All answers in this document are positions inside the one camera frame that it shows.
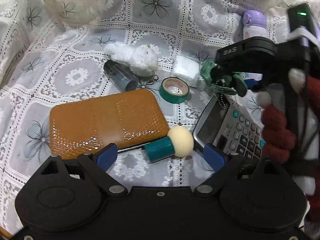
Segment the teal handled cream sponge puff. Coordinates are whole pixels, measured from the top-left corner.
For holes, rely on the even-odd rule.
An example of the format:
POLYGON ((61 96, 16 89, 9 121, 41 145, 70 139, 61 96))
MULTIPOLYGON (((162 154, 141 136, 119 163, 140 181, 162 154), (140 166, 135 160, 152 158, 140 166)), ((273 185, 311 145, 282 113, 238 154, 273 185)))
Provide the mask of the teal handled cream sponge puff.
POLYGON ((183 158, 191 154, 194 148, 192 134, 184 126, 171 128, 166 137, 150 142, 144 146, 151 163, 172 155, 183 158))

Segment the green plush keychain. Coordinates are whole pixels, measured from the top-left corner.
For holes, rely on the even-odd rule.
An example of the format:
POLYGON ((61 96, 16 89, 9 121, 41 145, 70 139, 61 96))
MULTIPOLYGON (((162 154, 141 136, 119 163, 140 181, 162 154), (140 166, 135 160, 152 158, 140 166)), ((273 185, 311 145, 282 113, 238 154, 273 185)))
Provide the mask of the green plush keychain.
POLYGON ((248 88, 241 72, 226 72, 212 60, 203 61, 200 75, 214 95, 238 94, 244 97, 247 94, 248 88))

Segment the grey desk calculator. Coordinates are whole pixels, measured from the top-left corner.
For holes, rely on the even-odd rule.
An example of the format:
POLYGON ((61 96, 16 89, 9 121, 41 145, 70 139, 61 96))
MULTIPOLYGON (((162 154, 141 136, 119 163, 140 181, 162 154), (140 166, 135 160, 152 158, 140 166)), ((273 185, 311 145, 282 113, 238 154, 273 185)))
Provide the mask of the grey desk calculator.
POLYGON ((265 144, 262 130, 235 100, 223 96, 220 103, 212 98, 193 130, 195 151, 202 153, 206 144, 212 144, 225 154, 259 159, 265 144))

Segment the green tape roll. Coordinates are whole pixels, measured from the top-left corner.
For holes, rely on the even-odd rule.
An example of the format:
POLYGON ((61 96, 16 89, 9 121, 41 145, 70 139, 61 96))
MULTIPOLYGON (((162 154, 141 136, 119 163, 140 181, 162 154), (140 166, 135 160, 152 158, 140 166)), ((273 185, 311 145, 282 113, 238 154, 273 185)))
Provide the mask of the green tape roll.
POLYGON ((189 95, 190 88, 187 83, 177 77, 165 78, 160 87, 160 96, 169 103, 179 104, 185 102, 189 95))

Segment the white plush keychain toy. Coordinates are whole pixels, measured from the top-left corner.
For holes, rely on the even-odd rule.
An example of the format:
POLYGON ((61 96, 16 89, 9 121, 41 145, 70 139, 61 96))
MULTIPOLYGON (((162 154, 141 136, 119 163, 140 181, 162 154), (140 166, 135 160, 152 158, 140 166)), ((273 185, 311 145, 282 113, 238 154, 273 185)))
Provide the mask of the white plush keychain toy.
POLYGON ((128 67, 140 77, 153 76, 158 69, 158 56, 147 44, 132 46, 116 41, 107 44, 104 52, 110 55, 112 61, 128 67))

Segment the brown leather wallet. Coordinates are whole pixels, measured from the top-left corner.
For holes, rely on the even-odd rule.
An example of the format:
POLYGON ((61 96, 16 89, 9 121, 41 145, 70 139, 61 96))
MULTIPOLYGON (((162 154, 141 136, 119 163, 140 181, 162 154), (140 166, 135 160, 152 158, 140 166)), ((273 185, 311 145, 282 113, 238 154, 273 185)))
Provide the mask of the brown leather wallet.
POLYGON ((64 103, 50 111, 50 150, 63 159, 96 153, 110 143, 122 150, 163 138, 168 123, 146 89, 64 103))

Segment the dark cylindrical tube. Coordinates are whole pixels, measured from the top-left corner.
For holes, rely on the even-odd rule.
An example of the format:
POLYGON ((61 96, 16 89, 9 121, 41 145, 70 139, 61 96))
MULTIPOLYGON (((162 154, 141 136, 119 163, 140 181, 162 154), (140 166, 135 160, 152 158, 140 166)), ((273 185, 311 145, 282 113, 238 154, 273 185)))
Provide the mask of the dark cylindrical tube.
POLYGON ((138 79, 122 64, 108 60, 104 71, 122 92, 135 90, 138 86, 138 79))

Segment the purple thermos bottle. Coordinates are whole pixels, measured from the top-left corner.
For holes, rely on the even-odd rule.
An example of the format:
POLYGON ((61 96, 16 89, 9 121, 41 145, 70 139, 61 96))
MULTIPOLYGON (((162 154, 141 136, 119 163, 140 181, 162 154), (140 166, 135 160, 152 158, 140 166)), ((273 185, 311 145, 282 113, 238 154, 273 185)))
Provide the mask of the purple thermos bottle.
POLYGON ((243 39, 251 37, 267 37, 266 18, 262 12, 246 10, 242 17, 243 39))

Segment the white and grey lace cloth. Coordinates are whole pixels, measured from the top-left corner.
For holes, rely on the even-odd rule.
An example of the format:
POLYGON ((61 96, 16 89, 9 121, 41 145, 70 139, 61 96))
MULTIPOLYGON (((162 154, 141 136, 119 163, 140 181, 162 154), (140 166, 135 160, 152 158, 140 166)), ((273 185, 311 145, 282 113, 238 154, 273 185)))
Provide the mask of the white and grey lace cloth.
POLYGON ((246 10, 263 13, 266 38, 285 42, 287 10, 301 3, 319 26, 319 0, 1 0, 1 239, 312 239, 304 220, 319 164, 319 118, 293 90, 289 73, 284 85, 259 91, 252 86, 263 76, 242 73, 244 97, 214 95, 201 75, 183 103, 159 94, 162 81, 175 77, 177 55, 201 70, 219 49, 245 40, 246 10), (118 148, 106 173, 128 194, 109 196, 77 156, 51 153, 49 116, 57 105, 122 93, 104 71, 111 60, 104 47, 116 41, 156 52, 157 71, 134 74, 135 90, 155 96, 169 130, 184 126, 193 135, 208 102, 223 96, 264 129, 264 107, 272 104, 296 136, 289 159, 280 163, 263 149, 259 159, 238 154, 237 174, 199 197, 195 188, 214 171, 195 141, 190 155, 154 163, 144 149, 150 141, 118 148))

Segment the clear packet of white pads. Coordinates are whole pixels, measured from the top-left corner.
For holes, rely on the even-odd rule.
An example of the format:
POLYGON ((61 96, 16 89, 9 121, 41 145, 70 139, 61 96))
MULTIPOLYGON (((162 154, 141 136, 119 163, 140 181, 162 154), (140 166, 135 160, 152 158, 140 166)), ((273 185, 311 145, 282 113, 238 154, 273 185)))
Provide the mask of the clear packet of white pads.
POLYGON ((189 87, 197 87, 200 65, 193 59, 177 55, 171 74, 183 80, 189 87))

